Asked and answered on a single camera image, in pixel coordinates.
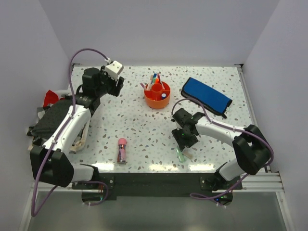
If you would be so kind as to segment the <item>orange round organizer container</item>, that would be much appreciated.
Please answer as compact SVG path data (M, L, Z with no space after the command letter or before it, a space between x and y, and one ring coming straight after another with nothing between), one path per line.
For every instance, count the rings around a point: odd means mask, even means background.
M166 82L162 82L162 84L153 84L151 90L144 90L145 101L150 108L163 109L169 104L171 88ZM163 100L161 99L162 93L167 94Z

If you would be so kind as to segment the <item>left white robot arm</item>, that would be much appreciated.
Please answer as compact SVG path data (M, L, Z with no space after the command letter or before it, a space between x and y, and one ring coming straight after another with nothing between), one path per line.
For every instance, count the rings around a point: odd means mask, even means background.
M82 181L89 189L99 185L96 167L72 164L67 155L78 134L99 107L100 98L106 94L119 96L124 83L120 76L122 70L120 64L85 69L82 85L76 93L53 104L29 131L38 139L30 151L36 181L61 187Z

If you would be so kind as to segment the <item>blue capped white marker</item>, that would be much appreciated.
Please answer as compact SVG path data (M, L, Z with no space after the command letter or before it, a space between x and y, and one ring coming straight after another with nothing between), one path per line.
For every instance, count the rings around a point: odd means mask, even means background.
M152 78L152 83L153 83L153 84L156 82L156 77L157 77L157 74L154 73L153 78Z

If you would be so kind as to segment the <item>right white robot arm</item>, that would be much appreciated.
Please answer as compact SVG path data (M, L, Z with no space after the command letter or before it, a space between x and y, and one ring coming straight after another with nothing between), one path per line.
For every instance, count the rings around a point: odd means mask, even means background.
M201 112L192 115L183 108L172 115L172 120L177 123L172 135L180 151L198 143L198 136L209 136L233 147L235 158L205 179L205 184L213 191L226 189L244 173L255 175L272 158L272 149L255 125L232 127L208 120Z

